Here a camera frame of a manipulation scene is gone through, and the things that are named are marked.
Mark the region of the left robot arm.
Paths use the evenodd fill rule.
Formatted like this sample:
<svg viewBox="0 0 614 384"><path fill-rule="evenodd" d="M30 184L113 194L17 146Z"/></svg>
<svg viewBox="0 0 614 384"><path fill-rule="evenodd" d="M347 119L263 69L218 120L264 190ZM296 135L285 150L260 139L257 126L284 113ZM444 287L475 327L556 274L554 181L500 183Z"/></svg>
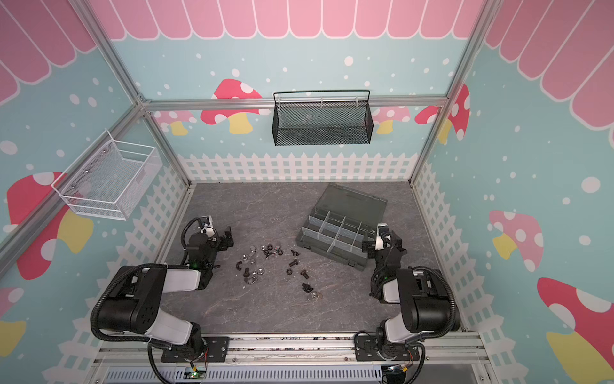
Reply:
<svg viewBox="0 0 614 384"><path fill-rule="evenodd" d="M182 261L121 267L91 311L91 331L106 342L145 342L178 358L198 360L208 351L198 323L161 308L165 294L203 291L217 254L234 246L232 228L218 232L209 216L191 219L181 234Z"/></svg>

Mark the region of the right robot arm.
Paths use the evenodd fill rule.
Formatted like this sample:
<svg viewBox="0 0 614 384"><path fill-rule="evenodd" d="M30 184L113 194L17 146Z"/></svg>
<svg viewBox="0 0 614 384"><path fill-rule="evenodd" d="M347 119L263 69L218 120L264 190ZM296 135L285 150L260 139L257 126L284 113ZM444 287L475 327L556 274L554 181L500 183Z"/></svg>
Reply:
<svg viewBox="0 0 614 384"><path fill-rule="evenodd" d="M365 243L364 250L375 260L370 296L400 308L376 330L374 350L384 360L396 358L403 347L460 329L460 310L449 283L437 269L403 268L401 259L408 250L388 225L377 225L375 239Z"/></svg>

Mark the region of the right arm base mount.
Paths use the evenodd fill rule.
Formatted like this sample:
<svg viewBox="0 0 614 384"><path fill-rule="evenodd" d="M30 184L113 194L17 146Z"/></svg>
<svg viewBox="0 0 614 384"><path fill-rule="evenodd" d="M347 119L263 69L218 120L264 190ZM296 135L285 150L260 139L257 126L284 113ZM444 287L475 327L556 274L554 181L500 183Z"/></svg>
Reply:
<svg viewBox="0 0 614 384"><path fill-rule="evenodd" d="M358 362L418 362L417 348L407 348L404 344L393 344L385 338L358 333L353 337L355 358Z"/></svg>

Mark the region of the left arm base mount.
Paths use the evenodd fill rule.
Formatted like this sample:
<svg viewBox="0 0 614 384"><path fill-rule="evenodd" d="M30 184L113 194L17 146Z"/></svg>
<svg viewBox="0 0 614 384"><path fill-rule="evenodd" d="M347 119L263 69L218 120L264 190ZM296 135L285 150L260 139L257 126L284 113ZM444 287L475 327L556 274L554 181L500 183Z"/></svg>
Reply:
<svg viewBox="0 0 614 384"><path fill-rule="evenodd" d="M185 346L173 346L162 352L163 363L223 363L229 351L229 337L209 337L201 342L190 340Z"/></svg>

